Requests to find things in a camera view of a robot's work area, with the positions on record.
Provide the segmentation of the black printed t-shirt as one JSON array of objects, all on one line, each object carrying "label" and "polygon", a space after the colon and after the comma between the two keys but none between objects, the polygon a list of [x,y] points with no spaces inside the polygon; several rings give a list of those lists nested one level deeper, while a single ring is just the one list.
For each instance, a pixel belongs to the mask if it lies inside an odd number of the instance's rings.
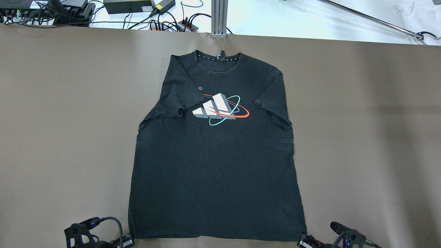
[{"label": "black printed t-shirt", "polygon": [[172,55],[139,124],[134,238],[296,241],[307,232],[284,76],[238,53]]}]

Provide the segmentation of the metal rod with clamp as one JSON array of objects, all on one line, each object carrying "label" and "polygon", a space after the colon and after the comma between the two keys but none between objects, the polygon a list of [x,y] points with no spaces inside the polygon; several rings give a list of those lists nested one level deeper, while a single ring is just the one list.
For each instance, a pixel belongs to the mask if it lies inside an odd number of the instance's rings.
[{"label": "metal rod with clamp", "polygon": [[338,3],[330,1],[330,0],[319,0],[319,2],[322,2],[324,4],[333,6],[333,7],[337,8],[337,9],[346,11],[348,13],[354,14],[356,16],[359,16],[361,18],[367,19],[369,21],[375,22],[375,23],[380,24],[380,25],[382,25],[384,27],[388,27],[388,28],[390,28],[392,30],[395,30],[395,31],[398,31],[398,32],[400,32],[400,33],[402,33],[404,35],[413,37],[417,41],[420,41],[420,42],[423,42],[425,40],[425,35],[430,35],[434,40],[440,40],[440,37],[434,35],[433,33],[430,33],[430,32],[427,32],[427,31],[422,31],[422,32],[415,33],[415,32],[413,32],[411,30],[407,30],[407,29],[405,29],[403,27],[399,27],[397,25],[388,23],[388,22],[386,22],[384,20],[381,20],[381,19],[375,18],[373,16],[367,15],[365,13],[356,11],[354,9],[348,8],[347,6],[338,4]]}]

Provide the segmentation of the black power adapter brick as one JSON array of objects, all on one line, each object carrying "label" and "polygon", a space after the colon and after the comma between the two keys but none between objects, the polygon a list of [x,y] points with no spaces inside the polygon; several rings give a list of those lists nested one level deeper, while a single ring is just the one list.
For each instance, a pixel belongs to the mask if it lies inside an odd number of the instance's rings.
[{"label": "black power adapter brick", "polygon": [[103,0],[108,14],[139,13],[153,11],[151,0]]}]

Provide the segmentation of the aluminium profile post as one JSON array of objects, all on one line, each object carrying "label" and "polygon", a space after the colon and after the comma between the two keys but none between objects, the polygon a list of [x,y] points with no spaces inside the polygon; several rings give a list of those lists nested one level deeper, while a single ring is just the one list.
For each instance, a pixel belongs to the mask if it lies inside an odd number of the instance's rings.
[{"label": "aluminium profile post", "polygon": [[211,36],[227,38],[227,7],[228,0],[211,0]]}]

